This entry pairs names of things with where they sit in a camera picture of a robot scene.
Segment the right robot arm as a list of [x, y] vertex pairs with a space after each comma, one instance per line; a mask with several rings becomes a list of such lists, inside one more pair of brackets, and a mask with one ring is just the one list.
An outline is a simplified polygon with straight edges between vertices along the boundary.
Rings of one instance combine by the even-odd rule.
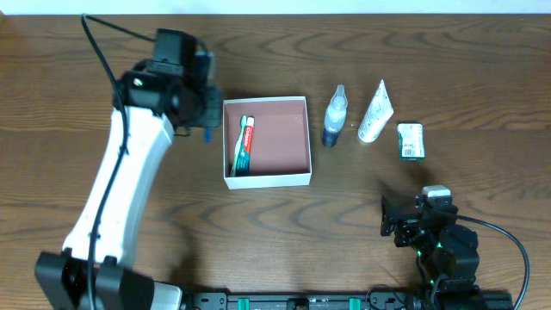
[[407, 309], [487, 309], [475, 284], [480, 264], [478, 235], [456, 223], [458, 207], [447, 189], [425, 189], [411, 212], [381, 198], [381, 235], [417, 253], [423, 286], [406, 297]]

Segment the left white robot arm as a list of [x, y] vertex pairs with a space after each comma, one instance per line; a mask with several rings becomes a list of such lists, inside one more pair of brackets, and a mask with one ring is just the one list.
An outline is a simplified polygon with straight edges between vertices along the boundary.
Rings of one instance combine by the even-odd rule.
[[83, 212], [59, 254], [43, 251], [34, 275], [55, 309], [186, 309], [176, 284], [134, 271], [145, 205], [180, 127], [221, 124], [212, 53], [192, 65], [145, 59], [116, 81], [108, 144]]

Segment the white box with pink interior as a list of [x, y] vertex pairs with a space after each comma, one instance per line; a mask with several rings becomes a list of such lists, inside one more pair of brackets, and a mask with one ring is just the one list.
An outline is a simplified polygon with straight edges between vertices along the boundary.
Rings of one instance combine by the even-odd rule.
[[[231, 175], [242, 116], [255, 118], [250, 172]], [[223, 177], [229, 189], [307, 186], [313, 168], [304, 96], [232, 99], [223, 102]]]

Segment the green toothbrush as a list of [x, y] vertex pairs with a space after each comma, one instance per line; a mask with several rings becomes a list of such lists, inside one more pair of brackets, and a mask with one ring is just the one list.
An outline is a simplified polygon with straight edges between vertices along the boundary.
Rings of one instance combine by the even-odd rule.
[[245, 131], [245, 128], [246, 128], [247, 119], [248, 119], [247, 115], [242, 115], [242, 117], [240, 119], [240, 132], [239, 132], [238, 140], [237, 140], [236, 145], [235, 145], [234, 159], [233, 159], [233, 163], [232, 163], [232, 170], [231, 170], [231, 173], [230, 173], [230, 177], [235, 177], [236, 176], [238, 155], [239, 155], [239, 152], [240, 152], [240, 149], [241, 149], [241, 146], [242, 146], [242, 139], [243, 139], [244, 131]]

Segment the red green toothpaste tube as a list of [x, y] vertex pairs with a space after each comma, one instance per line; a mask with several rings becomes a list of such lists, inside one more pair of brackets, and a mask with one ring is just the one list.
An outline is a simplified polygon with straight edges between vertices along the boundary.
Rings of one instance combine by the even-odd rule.
[[247, 177], [250, 170], [251, 145], [255, 129], [255, 118], [248, 116], [245, 123], [245, 130], [241, 139], [241, 147], [237, 156], [236, 176]]

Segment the blue toothbrush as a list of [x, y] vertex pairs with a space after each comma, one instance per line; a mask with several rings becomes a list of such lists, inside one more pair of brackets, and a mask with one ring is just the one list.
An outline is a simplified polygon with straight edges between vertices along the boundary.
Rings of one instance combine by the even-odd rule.
[[213, 129], [211, 127], [206, 127], [204, 129], [204, 142], [206, 144], [211, 143], [212, 137], [213, 137]]

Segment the green and white small packet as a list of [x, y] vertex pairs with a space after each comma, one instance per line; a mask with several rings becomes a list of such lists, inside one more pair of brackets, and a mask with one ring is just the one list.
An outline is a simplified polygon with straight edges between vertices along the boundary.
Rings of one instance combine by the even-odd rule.
[[422, 161], [425, 159], [424, 129], [420, 123], [400, 123], [397, 126], [399, 159]]

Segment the white cream tube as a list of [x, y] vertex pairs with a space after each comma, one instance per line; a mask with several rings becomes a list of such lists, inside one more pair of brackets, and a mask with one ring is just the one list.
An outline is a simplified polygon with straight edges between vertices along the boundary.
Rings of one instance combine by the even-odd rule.
[[358, 129], [358, 139], [364, 143], [376, 141], [392, 116], [393, 106], [385, 81], [382, 79], [362, 119]]

